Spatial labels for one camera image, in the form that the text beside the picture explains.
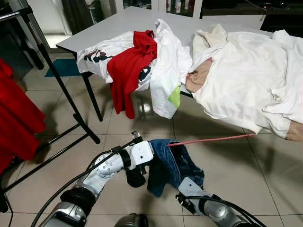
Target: red cord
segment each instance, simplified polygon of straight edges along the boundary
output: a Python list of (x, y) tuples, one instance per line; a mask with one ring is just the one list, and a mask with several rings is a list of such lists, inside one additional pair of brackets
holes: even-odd
[(181, 143), (171, 143), (168, 144), (168, 147), (178, 146), (178, 145), (185, 145), (190, 143), (199, 143), (199, 142), (207, 142), (207, 141), (216, 141), (216, 140), (231, 140), (231, 139), (237, 139), (242, 137), (248, 137), (248, 136), (254, 136), (255, 134), (245, 134), (240, 136), (229, 136), (229, 137), (221, 137), (221, 138), (214, 138), (214, 139), (204, 139), (204, 140), (193, 140), (193, 141), (187, 141), (187, 142), (181, 142)]

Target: denim fabric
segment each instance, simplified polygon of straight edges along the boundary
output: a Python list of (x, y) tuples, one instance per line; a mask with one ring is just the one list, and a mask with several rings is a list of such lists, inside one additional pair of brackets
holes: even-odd
[(197, 185), (202, 186), (204, 173), (190, 159), (184, 145), (167, 147), (177, 143), (175, 140), (151, 140), (155, 152), (150, 163), (147, 189), (157, 197), (161, 196), (166, 183), (178, 188), (183, 179), (188, 176)]

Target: red clothing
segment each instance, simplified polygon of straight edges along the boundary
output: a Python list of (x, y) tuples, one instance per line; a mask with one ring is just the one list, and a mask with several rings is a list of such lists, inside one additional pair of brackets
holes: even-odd
[(110, 84), (116, 113), (125, 110), (126, 116), (134, 118), (130, 94), (138, 88), (140, 72), (157, 58), (157, 43), (152, 31), (134, 32), (134, 47), (113, 57), (107, 70), (113, 79)]
[(34, 133), (45, 129), (44, 114), (12, 80), (13, 70), (0, 59), (0, 174), (14, 156), (32, 159), (39, 145)]

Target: white table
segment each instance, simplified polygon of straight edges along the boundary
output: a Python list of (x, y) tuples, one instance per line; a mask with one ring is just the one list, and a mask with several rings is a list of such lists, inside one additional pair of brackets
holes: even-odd
[[(155, 30), (155, 21), (162, 19), (171, 27), (173, 33), (180, 39), (183, 46), (190, 46), (192, 48), (192, 40), (194, 32), (198, 29), (208, 30), (208, 28), (216, 24), (211, 20), (194, 19), (165, 12), (158, 12), (149, 9), (142, 9), (137, 7), (128, 7), (123, 12), (112, 15), (111, 17), (91, 26), (72, 37), (58, 43), (58, 48), (71, 52), (76, 56), (76, 53), (87, 47), (94, 46), (97, 43), (112, 39), (127, 31), (145, 31)], [(264, 35), (270, 35), (270, 32), (255, 30), (251, 28), (242, 27), (237, 24), (221, 24), (227, 32), (248, 31)], [(91, 73), (82, 73), (84, 83), (89, 92), (97, 116), (102, 121), (102, 115), (98, 108), (95, 96), (89, 83), (89, 76)], [(185, 86), (181, 86), (181, 93), (186, 96), (191, 94), (186, 90)]]

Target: blue mat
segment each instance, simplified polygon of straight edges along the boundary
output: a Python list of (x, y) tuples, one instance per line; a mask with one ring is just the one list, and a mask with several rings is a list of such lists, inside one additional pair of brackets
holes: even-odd
[[(57, 59), (53, 62), (53, 65), (57, 69), (60, 77), (72, 77), (80, 76), (76, 64), (76, 59)], [(52, 71), (49, 69), (45, 77), (54, 77)]]

